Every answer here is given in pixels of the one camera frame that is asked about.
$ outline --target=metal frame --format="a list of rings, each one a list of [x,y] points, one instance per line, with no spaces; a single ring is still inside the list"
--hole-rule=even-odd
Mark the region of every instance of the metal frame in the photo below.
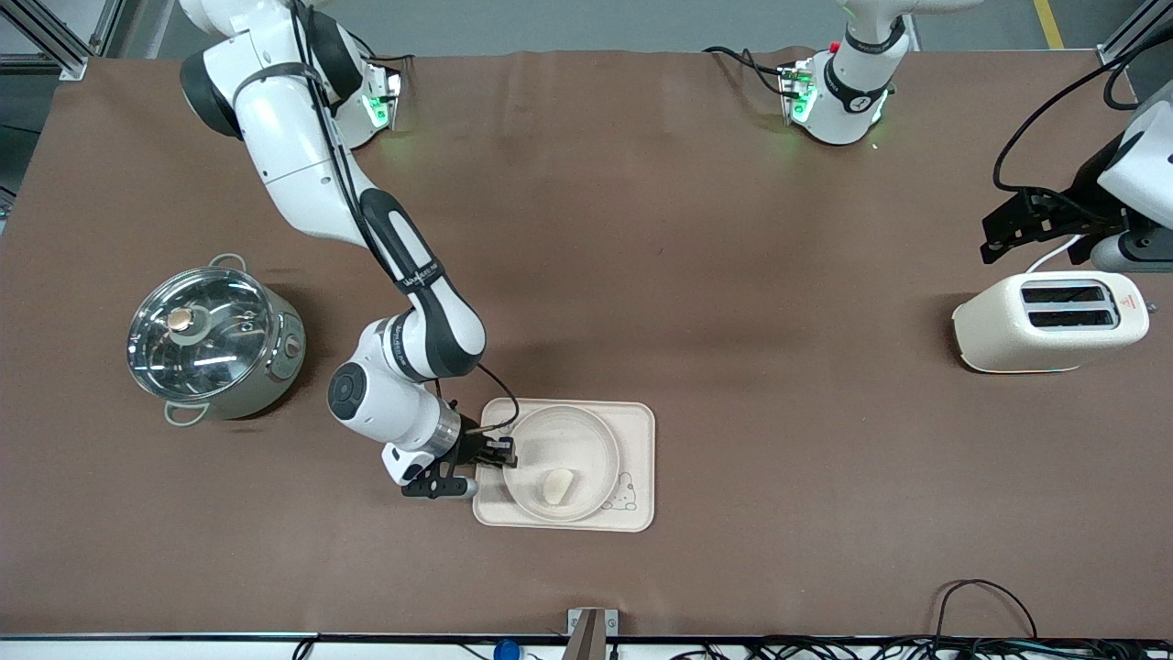
[[[0,55],[0,70],[52,73],[60,68],[61,80],[81,80],[86,74],[87,59],[106,52],[124,7],[126,0],[107,0],[87,41],[69,29],[40,0],[0,0],[0,14],[41,50],[36,55]]]
[[[594,607],[575,607],[574,610],[567,610],[567,634],[572,635],[575,633],[575,626],[578,625],[578,619],[582,618],[583,613],[588,610],[596,610]],[[615,637],[619,634],[619,611],[618,610],[601,610],[603,612],[603,622],[606,628],[606,634]]]
[[[4,233],[4,227],[8,222],[8,216],[12,215],[12,206],[15,203],[15,195],[9,195],[7,190],[0,189],[0,233]]]
[[[615,612],[613,621],[610,618],[612,612]],[[583,607],[571,610],[567,613],[567,618],[571,620],[574,627],[570,631],[570,641],[562,652],[562,660],[605,660],[606,633],[610,628],[615,628],[616,634],[619,632],[618,611]]]
[[[1100,60],[1107,62],[1116,59],[1171,19],[1173,19],[1173,0],[1143,2],[1124,25],[1099,45]]]

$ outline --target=lid knob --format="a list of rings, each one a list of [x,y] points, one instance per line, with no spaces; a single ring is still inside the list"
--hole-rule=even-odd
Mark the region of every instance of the lid knob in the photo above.
[[[167,314],[167,326],[171,328],[174,333],[183,333],[184,329],[191,327],[191,321],[195,319],[191,309],[181,306],[178,308],[172,308],[171,313]]]
[[[285,338],[285,356],[294,359],[301,354],[301,342],[293,335]]]

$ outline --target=floor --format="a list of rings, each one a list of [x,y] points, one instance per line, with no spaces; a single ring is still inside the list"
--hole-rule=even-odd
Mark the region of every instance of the floor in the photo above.
[[[93,5],[96,0],[55,1]],[[175,0],[127,2],[111,39],[116,55],[183,59],[216,42],[188,21]],[[917,16],[915,34],[924,50],[1090,48],[1139,2],[985,0],[962,14]],[[1050,38],[1039,9],[1047,5],[1057,28]],[[423,56],[558,49],[689,52],[712,45],[773,50],[792,43],[821,46],[841,38],[843,26],[833,0],[338,0],[326,11],[377,52]],[[19,49],[8,34],[0,32],[0,52]],[[1145,95],[1171,75],[1173,48],[1148,54],[1133,77]],[[12,127],[39,130],[57,84],[54,76],[0,75],[0,185],[19,191],[36,132]]]

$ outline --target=stainless steel pot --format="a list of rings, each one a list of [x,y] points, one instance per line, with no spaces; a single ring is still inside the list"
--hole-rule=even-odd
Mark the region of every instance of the stainless steel pot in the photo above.
[[[239,268],[221,265],[232,259]],[[147,295],[130,322],[130,374],[165,402],[163,417],[176,427],[258,413],[301,369],[301,318],[245,267],[225,253],[181,272]],[[177,420],[182,410],[194,417]]]

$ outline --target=black cable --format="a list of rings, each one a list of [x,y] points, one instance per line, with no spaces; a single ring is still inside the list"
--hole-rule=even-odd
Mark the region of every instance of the black cable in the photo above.
[[[971,580],[961,580],[957,584],[955,584],[954,586],[949,587],[949,590],[945,592],[945,594],[943,597],[941,597],[941,610],[937,612],[937,631],[933,635],[933,645],[931,645],[931,656],[933,658],[936,658],[937,648],[941,645],[941,631],[944,628],[944,625],[945,625],[945,607],[948,607],[948,605],[949,605],[949,598],[957,590],[960,590],[962,587],[967,587],[969,585],[982,585],[982,586],[991,587],[991,588],[995,588],[995,590],[997,590],[997,591],[999,591],[999,592],[1009,596],[1010,599],[1015,601],[1015,605],[1017,605],[1018,608],[1022,610],[1023,614],[1026,615],[1026,621],[1030,624],[1030,639],[1032,639],[1032,640],[1038,639],[1038,626],[1035,625],[1035,617],[1031,615],[1030,610],[1026,608],[1026,605],[1023,604],[1023,601],[1019,600],[1019,598],[1017,596],[1015,596],[1010,590],[1008,590],[1006,587],[1004,587],[1004,586],[1002,586],[1002,585],[999,585],[997,583],[991,583],[990,580],[983,580],[981,578],[975,578],[975,579],[971,579]]]
[[[791,635],[786,637],[767,635],[762,638],[762,644],[765,646],[779,645],[782,647],[789,647],[789,652],[787,653],[786,658],[789,658],[792,655],[795,655],[805,651],[814,655],[819,660],[843,660],[840,659],[835,654],[835,652],[830,648],[832,646],[839,646],[840,648],[847,652],[848,658],[854,660],[860,660],[859,656],[853,651],[829,639],[791,637]],[[781,653],[780,652],[775,653],[775,656],[780,658]]]
[[[1137,640],[1131,640],[1133,645],[1133,648],[1131,651],[1124,646],[1125,644],[1124,641],[1114,641],[1114,640],[1105,640],[1105,641],[1110,644],[1113,648],[1116,648],[1118,652],[1120,652],[1119,655],[1120,660],[1131,660],[1133,658],[1147,658],[1148,655],[1145,652],[1145,648],[1140,646],[1140,642],[1138,642]],[[1167,648],[1165,649],[1165,654],[1169,655]]]
[[[750,63],[750,60],[743,57],[741,54],[735,53],[732,48],[726,48],[724,46],[710,46],[708,48],[701,50],[701,53],[719,53],[721,55],[728,55],[730,57],[737,60],[738,63],[740,63],[743,67],[754,67],[758,68],[758,70],[760,70],[761,73],[772,73],[772,74],[778,73],[778,69],[765,68],[757,62]]]
[[[473,649],[472,649],[472,648],[470,648],[469,646],[466,646],[466,645],[463,645],[463,644],[457,644],[456,646],[459,646],[459,647],[463,648],[465,651],[467,651],[467,652],[472,653],[473,655],[476,655],[476,656],[477,656],[477,658],[480,658],[481,660],[489,660],[488,658],[486,658],[486,656],[481,655],[480,653],[477,653],[477,652],[473,651]]]
[[[506,386],[504,381],[502,381],[501,379],[497,379],[496,374],[489,372],[488,367],[484,367],[481,363],[476,363],[476,368],[480,369],[481,372],[488,374],[489,379],[493,379],[493,381],[497,385],[497,387],[501,388],[501,390],[506,394],[506,396],[509,397],[509,401],[511,401],[513,404],[514,404],[514,414],[509,417],[509,420],[506,420],[504,422],[502,422],[500,424],[493,424],[491,427],[481,427],[480,429],[476,430],[476,433],[477,434],[488,434],[489,431],[496,431],[499,429],[504,429],[506,427],[508,427],[508,426],[510,426],[510,424],[513,424],[514,422],[517,421],[517,417],[521,415],[521,403],[517,401],[517,397],[513,394],[513,390],[509,389],[509,386]]]
[[[769,81],[766,80],[766,74],[761,73],[761,67],[758,66],[757,61],[754,61],[753,53],[751,53],[748,48],[746,48],[745,50],[741,50],[741,55],[745,56],[745,59],[750,61],[750,67],[753,68],[753,73],[758,74],[758,80],[760,80],[761,83],[766,86],[766,89],[769,89],[774,94],[778,94],[779,96],[785,96],[787,98],[798,98],[799,97],[798,93],[795,93],[795,91],[786,91],[786,90],[781,89],[781,84],[779,84],[777,87],[773,86],[773,84],[771,84]],[[778,73],[778,69],[774,69],[774,75],[777,75],[779,82],[781,82],[782,76],[781,76],[781,74]]]
[[[876,652],[873,653],[872,658],[869,658],[868,660],[889,660],[890,658],[896,658],[900,655],[901,651],[897,651],[896,655],[888,655],[888,651],[890,651],[894,647],[899,647],[900,645],[907,644],[914,639],[917,638],[896,638],[889,640],[887,644],[880,646],[880,648],[876,649]]]
[[[366,42],[366,40],[364,40],[361,36],[354,34],[353,32],[351,32],[348,29],[346,30],[346,34],[350,34],[351,39],[353,39],[354,41],[357,41],[359,43],[359,46],[361,46],[362,48],[366,49],[368,57],[373,57],[374,56],[374,48],[372,48],[371,45]]]
[[[1132,64],[1132,61],[1140,56],[1141,53],[1154,46],[1159,46],[1169,39],[1173,39],[1173,23],[1165,23],[1141,40],[1135,48],[1117,57],[1117,60],[1120,60],[1120,64],[1112,72],[1111,75],[1107,76],[1107,82],[1104,83],[1104,103],[1107,104],[1107,107],[1113,110],[1134,110],[1140,107],[1139,101],[1133,103],[1121,103],[1116,100],[1112,95],[1112,91],[1116,89],[1116,81],[1119,80],[1125,69]]]
[[[937,660],[937,647],[940,640],[928,640],[913,646],[913,653],[906,660],[917,660],[917,658],[923,658],[924,660]]]
[[[781,64],[778,64],[774,68],[765,67],[762,64],[759,64],[758,61],[753,59],[753,53],[751,53],[748,48],[743,49],[740,55],[737,54],[737,53],[734,53],[732,49],[726,48],[724,46],[710,46],[708,48],[705,48],[701,52],[703,53],[717,53],[717,54],[721,54],[721,55],[728,55],[730,57],[733,57],[734,60],[737,60],[737,62],[739,64],[741,64],[743,67],[748,67],[748,68],[753,69],[753,73],[755,73],[758,75],[758,80],[760,80],[761,83],[766,86],[766,89],[769,89],[774,94],[778,94],[779,96],[785,96],[787,98],[798,98],[799,97],[799,95],[795,94],[794,91],[785,91],[779,86],[771,84],[769,81],[766,80],[766,74],[779,75],[779,73],[778,73],[779,68],[793,64],[794,62],[784,62]]]
[[[788,660],[789,658],[793,658],[793,656],[798,655],[799,653],[802,653],[802,649],[799,648],[799,647],[796,647],[796,646],[792,646],[786,652],[786,655],[782,655],[781,651],[774,653],[774,660]]]
[[[312,54],[312,46],[310,45],[308,39],[306,39],[305,43],[303,45],[300,26],[303,20],[301,9],[304,8],[305,6],[301,5],[300,0],[297,0],[292,2],[292,5],[290,6],[290,13],[292,14],[293,18],[292,20],[293,41],[297,43],[298,56],[300,57],[301,63],[308,67],[310,54]],[[307,15],[305,18],[306,26],[312,25],[312,15],[313,15],[313,8],[311,7],[307,9]],[[362,217],[362,213],[359,212],[358,191],[354,188],[354,177],[351,173],[351,165],[347,162],[346,151],[340,145],[335,145],[333,143],[333,140],[331,138],[330,127],[326,123],[325,90],[321,88],[321,84],[312,77],[306,76],[305,82],[306,87],[310,89],[310,101],[313,104],[314,110],[318,115],[318,128],[321,130],[321,135],[326,141],[326,145],[330,148],[331,168],[333,169],[334,177],[337,178],[338,185],[341,189],[343,198],[346,200],[346,206],[351,211],[351,218],[354,220],[354,225],[358,227],[359,233],[362,236],[362,241],[366,243],[367,250],[369,250],[371,253],[374,256],[375,260],[382,267],[384,272],[386,272],[387,275],[392,278],[392,280],[398,280],[399,278],[395,275],[395,271],[392,268],[386,257],[384,257],[382,251],[380,251],[378,245],[375,244],[374,236],[372,236],[371,233],[371,227],[367,225],[367,222]]]
[[[958,652],[954,660],[978,660],[978,648],[982,646],[982,638],[974,638],[974,644],[969,645],[969,655],[964,656],[967,652]]]
[[[730,660],[728,655],[713,648],[711,644],[701,644],[700,651],[686,651],[684,653],[677,653],[671,658],[671,660],[685,660],[687,658],[697,658],[699,654],[704,660]]]
[[[19,130],[21,132],[32,132],[33,135],[40,135],[40,130],[34,130],[32,128],[21,128],[19,125],[13,125],[11,123],[0,123],[0,128],[7,128],[8,130]]]
[[[1031,113],[1029,117],[1026,117],[1026,121],[1024,121],[1022,123],[1022,125],[1018,127],[1018,130],[1016,130],[1015,134],[1010,137],[1010,140],[1006,141],[1006,144],[1004,147],[1002,147],[1002,151],[998,154],[998,157],[995,158],[995,161],[994,161],[994,185],[995,185],[995,188],[997,188],[999,190],[1005,190],[1008,192],[1019,192],[1022,190],[1033,188],[1031,185],[1009,185],[1009,184],[1006,184],[1006,183],[1004,183],[1002,181],[1002,163],[1005,162],[1006,156],[1010,155],[1010,150],[1015,148],[1015,144],[1017,144],[1018,140],[1021,140],[1022,136],[1023,136],[1023,134],[1026,132],[1026,129],[1030,128],[1031,124],[1033,124],[1038,120],[1038,117],[1043,116],[1043,113],[1045,113],[1046,110],[1051,109],[1052,106],[1055,106],[1056,103],[1058,103],[1059,101],[1062,101],[1067,94],[1071,94],[1076,89],[1079,89],[1080,87],[1083,87],[1084,84],[1086,84],[1087,82],[1090,82],[1091,80],[1093,80],[1094,77],[1099,76],[1104,72],[1106,72],[1110,68],[1112,68],[1113,66],[1116,66],[1118,63],[1118,60],[1119,60],[1119,57],[1117,60],[1112,60],[1111,62],[1107,62],[1107,63],[1100,66],[1099,68],[1097,68],[1096,70],[1093,70],[1091,73],[1084,74],[1083,76],[1079,77],[1079,80],[1077,80],[1077,81],[1072,82],[1071,84],[1064,87],[1056,95],[1053,95],[1050,98],[1047,98],[1042,106],[1039,106],[1033,113]],[[1046,192],[1051,192],[1051,190],[1047,190],[1045,188],[1038,188],[1038,189],[1043,190],[1043,191],[1046,191]]]
[[[745,656],[745,660],[779,660],[781,653],[768,647],[769,642],[765,640],[760,644],[745,645],[746,651],[750,652],[750,654]]]
[[[379,60],[379,61],[382,61],[382,62],[396,62],[399,60],[411,60],[412,57],[415,56],[414,53],[407,53],[406,55],[392,55],[392,56],[379,55],[379,54],[377,54],[374,52],[374,48],[372,48],[371,45],[367,43],[366,40],[362,39],[361,36],[354,34],[353,32],[351,32],[348,29],[346,30],[346,34],[350,34],[351,39],[353,39],[354,41],[357,41],[358,45],[361,46],[364,50],[366,50],[366,55],[364,55],[364,57],[366,57],[367,60]]]
[[[848,648],[847,646],[845,646],[843,644],[841,644],[839,641],[830,640],[830,639],[820,639],[819,640],[819,646],[821,646],[822,648],[827,649],[828,653],[829,653],[829,655],[832,658],[834,658],[835,660],[840,660],[839,655],[835,653],[836,648],[839,651],[842,651],[843,653],[847,654],[847,660],[860,660],[860,656],[856,655],[854,651],[852,651],[850,648]]]
[[[1012,641],[1008,641],[1006,644],[1013,645]],[[1058,648],[1047,648],[1045,645],[1023,646],[1022,648],[1023,651],[1028,651],[1030,653],[1042,653],[1044,655],[1055,655],[1056,658],[1070,658],[1072,660],[1087,660],[1089,658],[1103,658],[1103,655],[1087,655],[1086,653],[1071,653],[1066,651],[1059,651]]]
[[[308,658],[314,642],[317,642],[319,638],[321,638],[321,635],[305,638],[297,642],[297,646],[293,648],[293,660],[305,660]]]
[[[1038,185],[1006,184],[1004,181],[1002,181],[1002,165],[1005,162],[1006,156],[1010,154],[1011,149],[1013,149],[1015,144],[1018,143],[1018,140],[1022,138],[1023,134],[1026,132],[1026,129],[1030,128],[1031,124],[1033,124],[1038,120],[1038,117],[1043,115],[1043,113],[1051,109],[1052,106],[1062,101],[1067,94],[1071,94],[1076,89],[1083,87],[1084,84],[1098,77],[1100,74],[1105,72],[1112,70],[1112,75],[1108,77],[1107,84],[1105,84],[1104,89],[1105,103],[1107,103],[1108,107],[1117,107],[1117,109],[1128,109],[1126,104],[1117,103],[1114,98],[1111,98],[1112,84],[1116,82],[1116,79],[1120,75],[1120,72],[1124,70],[1124,67],[1127,66],[1128,62],[1134,60],[1138,55],[1140,55],[1145,50],[1159,43],[1164,43],[1169,39],[1173,39],[1173,23],[1166,23],[1161,26],[1157,32],[1145,38],[1144,41],[1141,41],[1140,45],[1137,46],[1134,49],[1128,50],[1127,53],[1124,53],[1121,55],[1118,55],[1117,57],[1112,59],[1108,62],[1105,62],[1094,70],[1084,74],[1078,80],[1076,80],[1071,84],[1067,84],[1066,87],[1060,89],[1057,94],[1047,98],[1042,106],[1038,107],[1038,109],[1036,109],[1033,113],[1031,113],[1029,117],[1026,117],[1026,121],[1024,121],[1022,125],[1018,127],[1018,130],[1015,131],[1013,136],[1011,136],[1010,140],[1006,142],[1006,144],[1002,148],[1002,151],[998,152],[998,157],[995,158],[994,161],[995,188],[999,190],[1005,190],[1006,192],[1024,193],[1028,196],[1039,195],[1044,197],[1051,197],[1074,209],[1086,218],[1104,220],[1105,218],[1101,218],[1097,213],[1093,213],[1091,210],[1077,203],[1074,199],[1071,199],[1070,197],[1063,195],[1062,192],[1051,190],[1050,188],[1044,188]]]

